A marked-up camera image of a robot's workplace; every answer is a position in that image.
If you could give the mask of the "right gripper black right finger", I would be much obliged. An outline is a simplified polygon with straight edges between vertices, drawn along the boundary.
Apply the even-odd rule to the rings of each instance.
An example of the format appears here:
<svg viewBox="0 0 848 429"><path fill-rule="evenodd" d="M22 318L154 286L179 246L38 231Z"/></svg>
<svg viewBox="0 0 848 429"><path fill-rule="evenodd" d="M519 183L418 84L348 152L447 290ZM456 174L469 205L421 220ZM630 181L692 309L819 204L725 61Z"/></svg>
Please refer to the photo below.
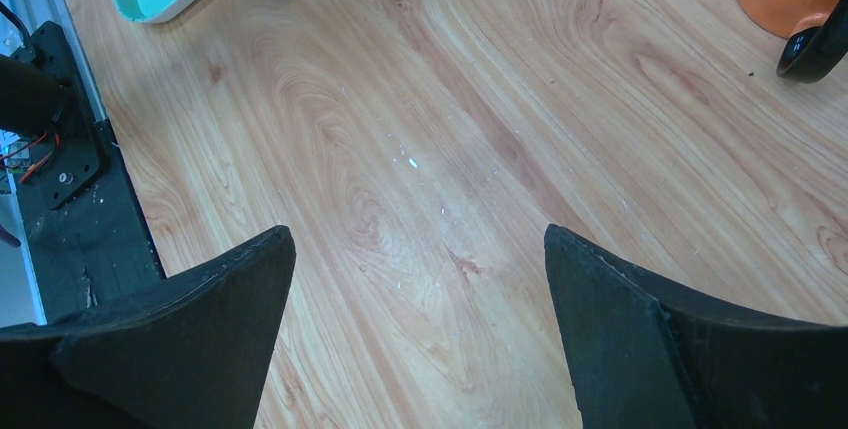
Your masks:
<svg viewBox="0 0 848 429"><path fill-rule="evenodd" d="M587 428L843 428L847 330L743 307L550 225L549 290Z"/></svg>

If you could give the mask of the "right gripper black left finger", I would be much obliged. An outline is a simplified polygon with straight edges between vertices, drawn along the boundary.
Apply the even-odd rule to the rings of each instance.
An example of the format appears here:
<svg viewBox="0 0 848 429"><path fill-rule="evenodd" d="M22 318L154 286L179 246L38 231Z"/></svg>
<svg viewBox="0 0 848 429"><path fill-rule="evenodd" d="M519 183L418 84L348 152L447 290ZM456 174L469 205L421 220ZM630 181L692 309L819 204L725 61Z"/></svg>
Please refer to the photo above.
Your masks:
<svg viewBox="0 0 848 429"><path fill-rule="evenodd" d="M272 227L147 288L1 331L5 428L250 428L296 261Z"/></svg>

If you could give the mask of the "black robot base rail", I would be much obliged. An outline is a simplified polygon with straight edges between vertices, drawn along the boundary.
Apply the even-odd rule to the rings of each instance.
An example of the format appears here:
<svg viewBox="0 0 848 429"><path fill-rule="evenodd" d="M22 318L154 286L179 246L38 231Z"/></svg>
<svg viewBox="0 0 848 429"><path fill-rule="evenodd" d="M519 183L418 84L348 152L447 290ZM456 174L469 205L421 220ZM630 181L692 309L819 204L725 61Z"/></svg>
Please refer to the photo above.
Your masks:
<svg viewBox="0 0 848 429"><path fill-rule="evenodd" d="M33 150L44 166L14 182L47 322L164 279L164 269L110 122L98 119L60 25L32 35L38 68L70 95Z"/></svg>

